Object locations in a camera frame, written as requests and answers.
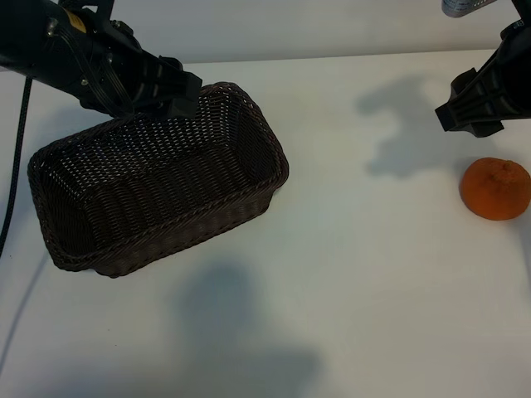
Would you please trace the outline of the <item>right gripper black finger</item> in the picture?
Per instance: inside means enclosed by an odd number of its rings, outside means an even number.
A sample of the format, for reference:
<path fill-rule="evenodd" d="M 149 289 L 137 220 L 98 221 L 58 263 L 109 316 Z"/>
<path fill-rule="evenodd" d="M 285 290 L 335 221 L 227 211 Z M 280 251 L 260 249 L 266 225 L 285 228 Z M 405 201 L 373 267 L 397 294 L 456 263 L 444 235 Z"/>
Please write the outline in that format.
<path fill-rule="evenodd" d="M 498 120 L 487 122 L 473 123 L 473 135 L 475 137 L 489 137 L 504 129 L 502 123 Z"/>
<path fill-rule="evenodd" d="M 473 123 L 501 122 L 498 102 L 503 91 L 492 72 L 472 68 L 451 82 L 450 98 L 435 110 L 446 132 L 473 132 Z"/>

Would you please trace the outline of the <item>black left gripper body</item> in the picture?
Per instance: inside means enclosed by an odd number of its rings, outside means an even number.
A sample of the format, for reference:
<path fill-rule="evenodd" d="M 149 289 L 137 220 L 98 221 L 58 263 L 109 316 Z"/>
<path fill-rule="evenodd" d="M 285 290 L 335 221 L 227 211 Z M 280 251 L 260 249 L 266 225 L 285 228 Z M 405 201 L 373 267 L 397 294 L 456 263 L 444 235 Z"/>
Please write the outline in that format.
<path fill-rule="evenodd" d="M 144 51 L 111 7 L 49 7 L 48 85 L 112 117 L 160 114 L 159 57 Z"/>

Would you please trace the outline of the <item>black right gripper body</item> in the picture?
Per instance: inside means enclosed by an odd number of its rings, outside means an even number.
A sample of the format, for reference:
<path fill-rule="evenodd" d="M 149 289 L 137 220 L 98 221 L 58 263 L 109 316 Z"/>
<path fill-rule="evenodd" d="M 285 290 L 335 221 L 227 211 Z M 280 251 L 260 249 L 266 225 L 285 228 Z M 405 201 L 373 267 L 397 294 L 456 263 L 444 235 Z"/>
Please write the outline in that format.
<path fill-rule="evenodd" d="M 530 118 L 530 25 L 519 20 L 500 34 L 502 42 L 485 66 L 485 118 Z"/>

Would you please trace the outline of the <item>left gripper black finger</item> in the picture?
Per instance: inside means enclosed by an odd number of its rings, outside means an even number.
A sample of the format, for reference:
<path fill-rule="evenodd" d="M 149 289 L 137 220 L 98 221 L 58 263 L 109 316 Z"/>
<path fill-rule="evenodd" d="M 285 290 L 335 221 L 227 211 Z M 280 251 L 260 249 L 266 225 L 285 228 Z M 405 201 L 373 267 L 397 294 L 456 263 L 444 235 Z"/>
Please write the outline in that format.
<path fill-rule="evenodd" d="M 161 66 L 159 85 L 164 94 L 197 103 L 202 79 L 192 72 L 185 71 L 181 61 L 176 58 L 160 56 L 159 62 Z"/>
<path fill-rule="evenodd" d="M 184 98 L 174 98 L 163 102 L 159 113 L 166 119 L 193 118 L 197 111 L 197 101 Z"/>

